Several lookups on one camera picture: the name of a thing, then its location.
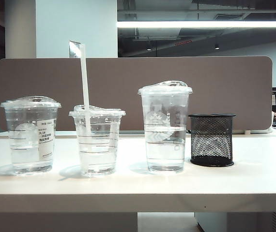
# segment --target black mesh pencil cup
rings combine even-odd
[[[232,114],[197,114],[191,118],[193,164],[225,167],[234,164],[232,157]]]

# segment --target white desk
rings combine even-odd
[[[75,136],[58,133],[53,169],[10,175],[10,150],[0,134],[0,212],[268,212],[276,211],[276,132],[234,135],[231,167],[188,163],[173,175],[147,172],[144,138],[121,136],[116,173],[79,175]]]

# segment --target floor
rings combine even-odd
[[[194,213],[138,213],[138,232],[200,232]]]

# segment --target white column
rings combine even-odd
[[[35,0],[5,1],[6,58],[36,57]]]
[[[6,58],[68,58],[69,40],[117,57],[116,22],[116,0],[6,0]]]
[[[38,58],[68,58],[68,41],[86,45],[86,56],[118,56],[116,0],[36,0]]]

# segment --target flat lid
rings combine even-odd
[[[121,109],[105,109],[105,108],[99,108],[96,106],[90,105],[90,115],[91,116],[118,116],[122,117],[126,115],[125,111]],[[85,109],[84,105],[76,105],[74,107],[73,111],[69,112],[69,116],[72,117],[81,117],[85,116]]]
[[[145,86],[138,90],[140,95],[174,95],[191,94],[193,90],[182,81],[164,81],[152,86]]]
[[[61,108],[61,104],[44,96],[27,96],[2,102],[0,107],[10,108]]]

